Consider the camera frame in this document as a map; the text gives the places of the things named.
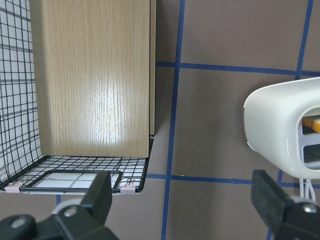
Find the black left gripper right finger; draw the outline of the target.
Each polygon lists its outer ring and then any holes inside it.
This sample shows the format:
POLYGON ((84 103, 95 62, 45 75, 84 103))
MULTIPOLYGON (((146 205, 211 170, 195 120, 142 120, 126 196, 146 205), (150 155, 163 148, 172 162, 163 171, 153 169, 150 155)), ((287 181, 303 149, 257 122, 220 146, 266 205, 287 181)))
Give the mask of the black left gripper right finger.
POLYGON ((265 170, 252 173, 251 202, 274 240, 318 240, 320 205, 289 196, 265 170))

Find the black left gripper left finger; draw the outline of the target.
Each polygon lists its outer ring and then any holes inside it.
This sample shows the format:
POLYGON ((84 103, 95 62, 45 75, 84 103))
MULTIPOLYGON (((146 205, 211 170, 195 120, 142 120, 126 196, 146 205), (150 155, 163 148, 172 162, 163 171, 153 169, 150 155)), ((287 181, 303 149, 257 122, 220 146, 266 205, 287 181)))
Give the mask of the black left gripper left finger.
POLYGON ((46 219, 11 215, 0 221, 2 240, 115 240, 105 226, 112 205, 111 174, 97 173, 79 203, 60 203, 46 219))

